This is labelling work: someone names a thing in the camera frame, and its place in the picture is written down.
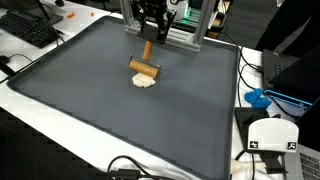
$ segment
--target table surface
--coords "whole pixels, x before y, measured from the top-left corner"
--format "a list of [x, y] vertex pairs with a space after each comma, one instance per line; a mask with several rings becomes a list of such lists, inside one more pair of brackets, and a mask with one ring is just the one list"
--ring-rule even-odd
[[[57, 14], [64, 16], [64, 20], [55, 24], [54, 27], [64, 33], [63, 38], [65, 40], [72, 38], [102, 16], [110, 15], [122, 18], [120, 14], [111, 14], [107, 11], [94, 9], [68, 1], [65, 1], [65, 6], [59, 9], [54, 5], [54, 0], [46, 0], [44, 2], [55, 9]], [[0, 15], [5, 13], [6, 10], [0, 9]], [[66, 16], [71, 13], [75, 13], [75, 16], [68, 19]], [[38, 49], [2, 30], [0, 30], [0, 42], [0, 55], [11, 56], [13, 54], [23, 54], [33, 61], [56, 47], [56, 43], [54, 42], [43, 49]], [[261, 65], [261, 52], [243, 48], [243, 54], [249, 63]], [[25, 58], [15, 56], [12, 58], [8, 66], [17, 71], [29, 63], [30, 62]], [[243, 76], [248, 84], [257, 88], [262, 87], [261, 74], [257, 73], [253, 69], [246, 68]], [[5, 78], [6, 75], [0, 72], [0, 81]], [[249, 91], [251, 91], [251, 89], [246, 87], [243, 83], [240, 84], [241, 97], [244, 97], [244, 94]], [[243, 98], [241, 98], [241, 104], [246, 107], [250, 106]], [[296, 113], [298, 111], [297, 108], [290, 105], [282, 105], [284, 105], [284, 108], [289, 109], [289, 112]], [[0, 106], [101, 170], [106, 170], [109, 162], [114, 157], [118, 155], [128, 155], [147, 166], [148, 171], [154, 175], [164, 175], [175, 179], [198, 179], [192, 174], [185, 172], [141, 149], [125, 143], [124, 141], [121, 141], [101, 130], [31, 100], [30, 98], [22, 96], [9, 89], [6, 83], [0, 84]], [[268, 108], [268, 112], [270, 115], [280, 113], [284, 119], [291, 119], [284, 115], [274, 105]], [[232, 133], [232, 157], [234, 158], [243, 149], [235, 121], [233, 123]], [[241, 161], [251, 162], [251, 156], [245, 154], [241, 158]], [[116, 161], [113, 167], [132, 168], [133, 165], [126, 160], [119, 160]], [[234, 175], [233, 179], [251, 179], [251, 175], [252, 170], [244, 170], [241, 173]], [[264, 171], [257, 171], [256, 179], [278, 180], [283, 178], [282, 175], [266, 175]]]

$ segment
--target gray mat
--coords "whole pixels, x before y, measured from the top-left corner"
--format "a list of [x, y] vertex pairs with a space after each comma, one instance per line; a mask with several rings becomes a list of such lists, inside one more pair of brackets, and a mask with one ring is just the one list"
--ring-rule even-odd
[[118, 21], [103, 17], [8, 86], [201, 179], [228, 179], [237, 49], [209, 41], [200, 53], [155, 45], [160, 79], [140, 89], [128, 62], [145, 41]]

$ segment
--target white device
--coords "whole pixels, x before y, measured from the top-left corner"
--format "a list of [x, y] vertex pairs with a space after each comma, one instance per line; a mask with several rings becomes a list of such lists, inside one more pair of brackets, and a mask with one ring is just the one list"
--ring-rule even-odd
[[176, 20], [189, 16], [189, 0], [167, 0], [167, 6], [168, 9], [177, 11]]
[[248, 129], [248, 149], [294, 153], [299, 128], [291, 121], [266, 118], [253, 122]]

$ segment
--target metal frame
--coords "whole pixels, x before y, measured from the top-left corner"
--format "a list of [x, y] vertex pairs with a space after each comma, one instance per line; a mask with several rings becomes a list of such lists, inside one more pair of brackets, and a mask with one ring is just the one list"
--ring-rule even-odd
[[[216, 2], [217, 0], [203, 0], [201, 14], [195, 33], [189, 33], [171, 28], [168, 33], [166, 44], [199, 52], [204, 40], [204, 36], [208, 30], [210, 18], [214, 13], [213, 10], [216, 8]], [[130, 0], [120, 0], [120, 5], [126, 31], [128, 33], [137, 35], [140, 31], [140, 24], [133, 19]]]

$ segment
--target keyboard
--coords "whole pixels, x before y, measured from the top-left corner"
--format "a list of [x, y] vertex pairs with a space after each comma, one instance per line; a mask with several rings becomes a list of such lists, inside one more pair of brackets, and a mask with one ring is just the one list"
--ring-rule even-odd
[[275, 70], [276, 70], [276, 75], [280, 74], [282, 71], [284, 71], [287, 67], [282, 66], [280, 64], [275, 64]]
[[320, 179], [319, 160], [300, 153], [303, 178], [306, 180]]
[[57, 40], [56, 30], [23, 11], [9, 10], [0, 17], [0, 29], [38, 48]]

